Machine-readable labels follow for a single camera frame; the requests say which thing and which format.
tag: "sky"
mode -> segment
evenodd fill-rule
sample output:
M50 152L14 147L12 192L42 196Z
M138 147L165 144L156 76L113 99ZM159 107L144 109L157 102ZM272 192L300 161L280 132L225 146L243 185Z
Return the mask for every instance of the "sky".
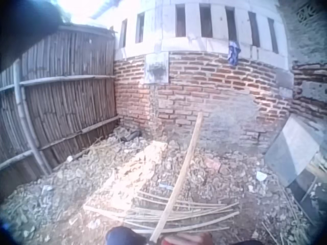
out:
M105 0L58 0L62 9L72 16L91 17Z

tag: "brick wall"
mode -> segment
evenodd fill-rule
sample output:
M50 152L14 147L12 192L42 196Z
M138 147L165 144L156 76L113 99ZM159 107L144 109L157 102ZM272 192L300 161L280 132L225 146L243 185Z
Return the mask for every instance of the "brick wall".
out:
M287 31L289 60L298 64L325 62L327 8L324 0L279 0ZM310 15L306 5L314 6ZM297 12L303 9L301 18Z
M324 135L320 152L327 160L327 64L307 64L293 67L294 100L290 111Z
M143 85L144 58L115 63L117 112L127 127L176 139L190 137L204 112L201 143L215 148L265 151L288 117L274 67L201 52L170 52L167 85Z

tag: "rubble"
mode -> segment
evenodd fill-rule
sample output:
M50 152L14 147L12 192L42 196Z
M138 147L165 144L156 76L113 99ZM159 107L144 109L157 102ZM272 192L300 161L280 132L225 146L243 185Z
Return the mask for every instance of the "rubble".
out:
M122 222L84 211L83 205L103 209L116 205L126 210L131 206L144 207L144 200L134 198L140 190L168 198L171 188L166 187L174 186L188 143L169 140L167 144L164 138L143 137L120 142L129 134L118 127L81 158L63 163L48 177L18 187L0 210L3 219L12 225L15 238L25 244L101 244L107 230ZM218 154L207 149L195 150L179 200L239 203L240 215L226 221L233 229L213 233L221 244L238 242L236 236L240 240L254 236L268 244L272 240L261 222L276 239L280 239L282 232L288 241L290 235L296 237L292 231L298 234L299 229L308 226L301 211L288 201L292 200L289 190L283 191L262 159L261 154L239 151ZM258 171L267 177L257 180ZM163 206L152 204L151 208ZM195 222L205 221L206 217L195 218Z

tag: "gray panel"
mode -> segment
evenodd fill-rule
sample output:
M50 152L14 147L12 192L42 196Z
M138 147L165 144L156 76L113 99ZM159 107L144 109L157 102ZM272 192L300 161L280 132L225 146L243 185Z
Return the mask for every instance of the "gray panel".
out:
M279 176L283 185L288 186L305 169L319 150L323 135L291 114L265 155L265 162Z

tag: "bamboo pole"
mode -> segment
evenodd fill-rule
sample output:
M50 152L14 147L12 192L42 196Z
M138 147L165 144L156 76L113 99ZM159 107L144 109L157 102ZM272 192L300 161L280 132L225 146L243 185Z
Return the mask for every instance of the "bamboo pole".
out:
M144 191L141 191L141 190L139 190L138 193L140 193L142 195L147 195L147 196L152 197L152 198L157 198L157 199L160 199L160 200L164 200L164 201L169 200L169 198L163 198L163 197L160 197L158 195L150 194L150 193L147 193L147 192L144 192ZM184 203L184 204L188 204L188 205L208 206L208 207L213 207L213 208L225 205L225 204L219 204L219 203L195 203L195 202L189 202L189 201L183 201L183 200L177 200L176 202L177 203Z
M17 156L14 156L13 158L10 158L10 159L4 161L3 163L0 163L0 170L8 167L10 164L12 164L14 162L18 162L18 161L20 161L20 160L22 160L22 159L24 159L26 157L29 157L32 154L33 154L32 151L28 150L26 152L23 152L23 153L17 155Z
M37 79L27 80L21 82L20 84L24 86L32 86L32 85L53 83L53 82L65 82L65 81L88 80L88 79L110 79L110 78L114 78L114 76L105 76L105 75L58 76L58 77L37 78Z
M113 118L110 118L110 119L107 119L107 120L101 121L101 122L99 122L99 123L97 123L97 124L94 124L94 125L91 125L91 126L89 126L89 127L87 127L87 128L84 128L84 129L80 130L79 132L74 133L74 134L72 134L72 135L70 135L70 136L64 137L64 138L62 138L62 139L58 139L58 140L56 140L56 141L54 141L54 142L52 142L52 143L50 143L50 144L47 144L47 145L41 147L40 150L43 151L43 150L45 150L45 149L47 149L47 148L49 148L49 147L52 147L52 146L57 145L57 144L59 144L59 143L61 143L61 142L64 142L65 140L75 138L75 137L78 136L78 135L85 134L85 133L87 133L87 132L89 132L89 131L92 131L92 130L94 130L94 129L97 129L97 128L99 128L99 127L105 125L105 124L108 124L108 123L110 123L110 122L112 122L112 121L116 121L116 120L118 120L118 119L119 119L119 116L115 116L115 117L113 117Z
M31 151L35 157L36 162L38 163L39 167L41 168L42 172L45 175L48 175L51 172L51 168L48 164L46 164L42 160L42 156L40 155L40 152L37 150L35 142L33 140L33 136L31 134L31 129L29 128L29 124L27 122L25 110L24 110L24 103L22 101L22 93L20 89L20 60L16 60L14 62L14 86L15 86L15 98L16 98L16 104L18 109L18 115L19 120L21 123L21 127L23 129L23 132L25 134L27 143L29 147L31 148Z
M12 88L14 88L14 85L13 85L13 84L11 84L11 85L7 85L7 86L5 86L5 87L0 88L0 92L1 92L1 91L5 91L5 90L7 90L7 89L12 89Z
M156 226L156 228L154 229L151 237L150 237L150 241L157 243L157 240L159 238L159 235L161 234L161 232L164 229L164 226L166 224L166 221L171 213L171 211L173 210L174 204L177 201L178 195L182 189L183 183L185 182L185 179L187 177L188 174L188 170L189 170L189 165L191 163L191 160L193 158L193 154L194 154L194 150L197 144L197 141L199 139L200 136L200 129L201 129L201 125L202 125L202 121L203 121L203 113L199 112L196 123L195 123L195 127L194 127L194 131L193 131L193 135L190 141L190 145L188 148L188 152L186 154L184 163L182 165L182 168L180 170L180 173L178 175L176 184L174 186L174 189L172 191L172 194L169 197L169 200L167 202L167 205L162 213L162 216Z

